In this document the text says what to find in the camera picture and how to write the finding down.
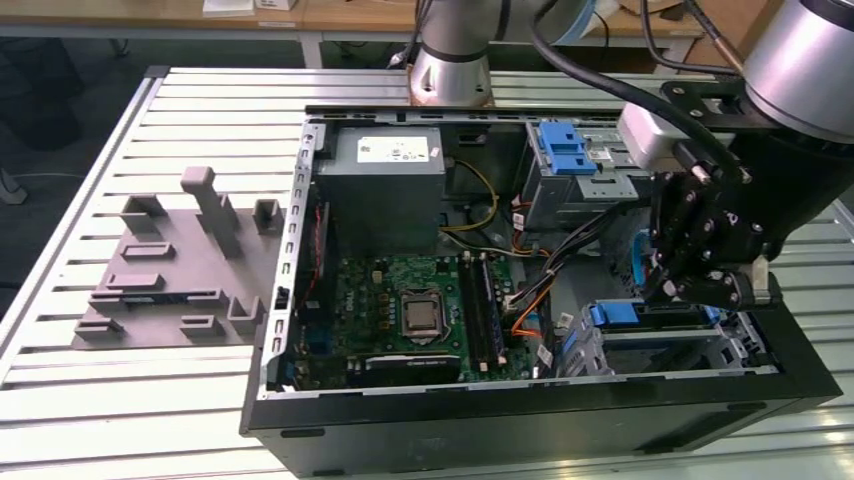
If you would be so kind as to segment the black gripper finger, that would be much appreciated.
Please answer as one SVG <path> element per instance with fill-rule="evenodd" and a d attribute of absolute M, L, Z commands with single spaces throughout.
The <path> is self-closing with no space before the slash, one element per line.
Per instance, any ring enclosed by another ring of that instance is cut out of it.
<path fill-rule="evenodd" d="M 724 183 L 692 173 L 658 173 L 653 178 L 650 246 L 654 267 L 646 278 L 649 302 L 680 299 L 688 303 L 722 303 L 721 281 L 709 277 L 704 257 L 720 226 L 713 203 Z"/>
<path fill-rule="evenodd" d="M 781 304 L 781 287 L 766 257 L 710 270 L 693 281 L 693 302 L 725 310 L 766 310 Z"/>

